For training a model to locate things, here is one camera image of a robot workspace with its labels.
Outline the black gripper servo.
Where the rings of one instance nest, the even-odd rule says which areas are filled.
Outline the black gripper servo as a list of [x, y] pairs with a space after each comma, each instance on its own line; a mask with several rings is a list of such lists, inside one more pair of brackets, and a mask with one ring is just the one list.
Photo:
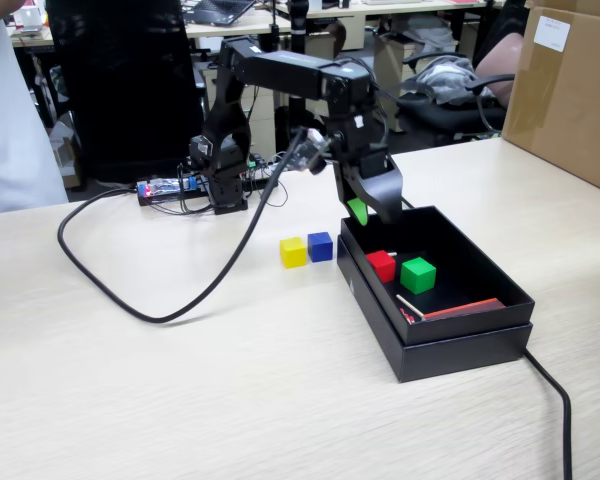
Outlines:
[[[385, 224], [396, 224], [402, 217], [403, 177], [393, 161], [387, 143], [368, 143], [345, 151], [336, 144], [329, 148], [334, 163], [340, 202], [361, 226], [368, 224], [369, 206]], [[355, 192], [347, 183], [355, 178]]]

